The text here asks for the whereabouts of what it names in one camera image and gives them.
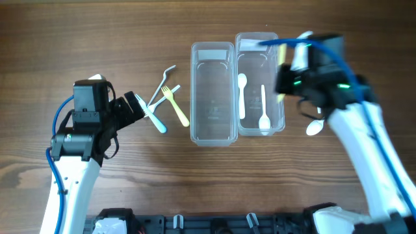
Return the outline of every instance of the plastic bin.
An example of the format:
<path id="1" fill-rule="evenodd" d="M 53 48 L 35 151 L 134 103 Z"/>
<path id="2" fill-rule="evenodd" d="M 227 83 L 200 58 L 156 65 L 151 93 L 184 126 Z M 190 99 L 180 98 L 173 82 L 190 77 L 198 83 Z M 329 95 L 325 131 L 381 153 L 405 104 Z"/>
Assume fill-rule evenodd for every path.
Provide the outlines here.
<path id="1" fill-rule="evenodd" d="M 234 45 L 196 42 L 191 54 L 190 138 L 199 146 L 228 146 L 238 137 Z"/>
<path id="2" fill-rule="evenodd" d="M 246 116 L 237 120 L 241 135 L 271 136 L 285 128 L 283 102 L 277 103 L 274 91 L 278 73 L 278 47 L 257 45 L 260 41 L 273 39 L 278 39 L 273 32 L 243 32 L 235 38 L 237 74 L 244 73 L 247 77 L 247 85 L 244 87 Z M 259 119 L 263 114 L 261 85 L 265 86 L 266 114 L 270 118 L 270 129 L 259 128 Z"/>

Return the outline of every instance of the blue cable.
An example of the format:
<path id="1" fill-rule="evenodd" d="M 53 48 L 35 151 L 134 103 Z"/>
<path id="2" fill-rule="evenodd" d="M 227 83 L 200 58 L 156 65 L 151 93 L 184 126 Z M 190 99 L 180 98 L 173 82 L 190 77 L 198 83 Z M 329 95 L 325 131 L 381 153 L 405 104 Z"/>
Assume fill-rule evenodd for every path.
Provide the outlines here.
<path id="1" fill-rule="evenodd" d="M 294 47 L 296 44 L 299 43 L 306 43 L 306 44 L 310 44 L 311 46 L 316 47 L 317 49 L 321 50 L 322 52 L 324 52 L 325 54 L 327 54 L 329 57 L 331 57 L 331 59 L 338 64 L 338 66 L 344 70 L 349 83 L 351 84 L 353 91 L 356 95 L 357 101 L 359 103 L 362 103 L 364 101 L 364 95 L 363 92 L 359 89 L 359 83 L 358 80 L 356 78 L 356 76 L 354 75 L 354 72 L 352 71 L 352 69 L 348 66 L 348 64 L 338 55 L 336 55 L 330 48 L 326 47 L 325 45 L 313 41 L 313 40 L 308 40 L 308 39 L 295 39 L 295 38 L 288 38 L 288 39 L 277 39 L 277 40 L 269 40 L 269 41 L 265 41 L 265 42 L 260 42 L 259 44 L 262 46 L 273 46 L 273 45 L 280 45 L 280 44 L 288 44 L 291 47 Z M 416 220 L 416 208 L 414 206 L 414 204 L 411 202 L 410 200 L 410 195 L 407 192 L 407 190 L 404 188 L 403 182 L 401 180 L 401 178 L 399 177 L 399 175 L 397 174 L 395 167 L 393 166 L 393 163 L 391 162 L 381 140 L 378 138 L 378 134 L 376 132 L 376 128 L 374 126 L 374 122 L 370 116 L 370 112 L 367 109 L 367 107 L 365 105 L 362 105 L 363 110 L 364 110 L 364 115 L 367 119 L 367 121 L 369 122 L 370 125 L 370 129 L 372 131 L 372 134 L 375 137 L 377 146 L 379 147 L 384 161 L 386 162 L 386 165 L 388 167 L 388 169 L 391 172 L 391 175 L 393 176 L 393 179 L 395 180 L 397 187 L 400 191 L 400 193 L 403 195 L 404 201 L 406 202 L 406 204 L 408 205 L 413 218 Z"/>
<path id="2" fill-rule="evenodd" d="M 61 111 L 61 110 L 65 107 L 65 105 L 66 105 L 68 102 L 70 102 L 72 99 L 73 99 L 73 95 L 72 95 L 72 96 L 70 96 L 67 100 L 65 100 L 65 101 L 64 101 L 64 102 L 60 105 L 60 107 L 58 108 L 57 113 L 55 114 L 55 117 L 53 118 L 52 135 L 54 135 L 54 136 L 55 136 L 55 134 L 57 133 L 57 132 L 55 131 L 55 129 L 56 129 L 56 127 L 57 127 L 57 121 L 58 121 L 58 116 L 59 116 L 60 111 Z"/>
<path id="3" fill-rule="evenodd" d="M 73 95 L 70 96 L 67 100 L 65 100 L 60 107 L 57 110 L 57 113 L 55 114 L 55 117 L 53 118 L 53 124 L 52 124 L 52 135 L 55 136 L 56 134 L 56 125 L 57 125 L 57 120 L 58 120 L 58 116 L 60 111 L 64 108 L 64 106 L 73 99 Z M 50 154 L 51 148 L 47 148 L 46 149 L 46 159 L 47 162 L 49 163 L 49 166 L 51 167 L 52 173 L 55 176 L 55 181 L 58 184 L 58 191 L 59 191 L 59 214 L 58 214 L 58 221 L 57 221 L 57 225 L 55 227 L 55 234 L 59 234 L 60 231 L 60 227 L 62 225 L 62 219 L 64 217 L 64 206 L 65 206 L 65 194 L 63 193 L 64 191 L 64 183 L 62 182 L 62 178 L 60 177 L 60 174 L 57 170 L 57 167 L 55 165 L 55 163 L 52 161 L 51 158 L 51 154 Z"/>

